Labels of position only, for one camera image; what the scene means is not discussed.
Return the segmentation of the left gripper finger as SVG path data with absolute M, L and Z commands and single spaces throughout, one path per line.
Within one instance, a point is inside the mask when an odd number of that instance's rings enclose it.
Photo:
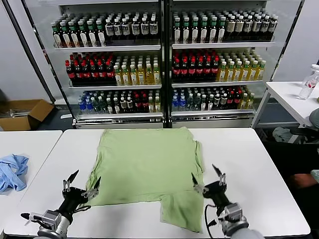
M 70 184 L 74 181 L 75 177 L 77 176 L 79 170 L 75 171 L 74 173 L 72 173 L 67 180 L 63 180 L 63 193 L 66 192 L 70 192 L 71 188 L 70 188 Z
M 83 192 L 81 196 L 86 199 L 93 199 L 99 194 L 101 177 L 98 178 L 97 182 L 94 184 L 93 188 Z

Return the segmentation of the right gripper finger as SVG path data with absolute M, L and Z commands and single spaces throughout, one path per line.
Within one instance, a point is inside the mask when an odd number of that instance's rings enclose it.
M 217 176 L 219 177 L 219 179 L 213 183 L 218 185 L 219 187 L 227 187 L 226 174 L 222 173 L 221 170 L 218 167 L 216 167 L 214 164 L 212 164 L 212 167 L 214 168 Z
M 205 197 L 206 193 L 209 191 L 207 187 L 202 184 L 199 184 L 197 179 L 195 178 L 194 174 L 192 173 L 192 182 L 193 182 L 193 189 L 203 197 Z

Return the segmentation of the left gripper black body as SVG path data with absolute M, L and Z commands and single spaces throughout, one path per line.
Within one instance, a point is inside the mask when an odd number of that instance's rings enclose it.
M 73 214 L 81 204 L 86 204 L 88 198 L 82 196 L 86 191 L 79 188 L 70 188 L 69 191 L 63 190 L 62 196 L 64 198 L 62 204 L 58 208 L 58 212 L 67 220 L 73 220 Z

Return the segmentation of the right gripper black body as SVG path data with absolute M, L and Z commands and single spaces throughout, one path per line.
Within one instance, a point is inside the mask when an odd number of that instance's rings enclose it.
M 228 206 L 232 205 L 232 203 L 228 200 L 228 198 L 225 195 L 226 189 L 227 185 L 225 182 L 222 181 L 215 181 L 204 186 L 202 193 L 203 197 L 211 199 L 214 202 L 214 206 L 205 206 L 205 213 L 207 212 L 208 207 L 216 207 L 217 213 L 222 213 L 225 211 L 225 208 L 228 209 Z

